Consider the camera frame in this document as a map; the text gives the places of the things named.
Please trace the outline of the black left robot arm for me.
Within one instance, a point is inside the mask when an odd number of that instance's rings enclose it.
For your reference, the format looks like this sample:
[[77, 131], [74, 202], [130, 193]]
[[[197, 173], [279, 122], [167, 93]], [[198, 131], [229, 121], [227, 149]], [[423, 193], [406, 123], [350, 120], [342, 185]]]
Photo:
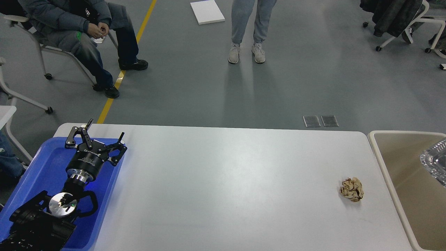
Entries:
[[1, 210], [2, 251], [87, 251], [96, 241], [127, 150], [88, 135], [44, 142]]

